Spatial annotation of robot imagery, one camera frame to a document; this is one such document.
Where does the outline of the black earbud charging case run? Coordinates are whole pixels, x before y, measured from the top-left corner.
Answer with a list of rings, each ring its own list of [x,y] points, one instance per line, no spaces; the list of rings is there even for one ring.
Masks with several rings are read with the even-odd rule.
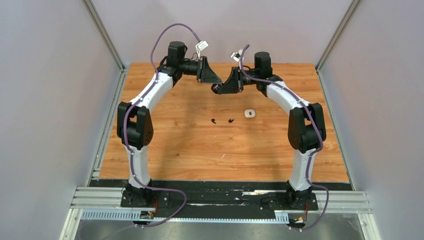
[[[222,88],[221,84],[213,84],[211,90],[214,94],[219,94],[220,89]]]

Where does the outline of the cream earbud charging case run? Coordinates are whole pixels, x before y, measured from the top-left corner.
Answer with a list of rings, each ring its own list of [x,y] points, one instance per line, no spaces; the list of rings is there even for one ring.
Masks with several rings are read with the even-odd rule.
[[[253,109],[247,109],[247,110],[244,111],[244,116],[247,119],[252,119],[256,116],[256,112]]]

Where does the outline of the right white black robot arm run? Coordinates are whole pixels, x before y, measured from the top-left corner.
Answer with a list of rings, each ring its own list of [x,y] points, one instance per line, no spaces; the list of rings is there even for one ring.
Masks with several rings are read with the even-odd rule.
[[[287,138],[294,150],[294,161],[284,202],[298,209],[312,197],[310,177],[316,155],[327,137],[323,107],[298,96],[274,74],[270,54],[265,51],[255,53],[254,68],[244,69],[242,64],[232,67],[228,79],[213,84],[211,90],[218,95],[237,94],[245,85],[255,85],[288,114]]]

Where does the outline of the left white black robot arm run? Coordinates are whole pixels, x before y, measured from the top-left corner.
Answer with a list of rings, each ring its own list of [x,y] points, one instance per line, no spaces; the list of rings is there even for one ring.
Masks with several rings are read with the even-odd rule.
[[[122,195],[122,206],[149,206],[154,189],[148,170],[148,146],[154,128],[151,113],[164,95],[184,75],[196,76],[206,84],[220,84],[221,79],[210,68],[207,57],[200,53],[208,47],[205,40],[195,45],[196,59],[186,58],[187,46],[181,41],[168,45],[167,55],[155,67],[155,74],[147,86],[131,101],[117,107],[117,136],[128,156],[130,178]]]

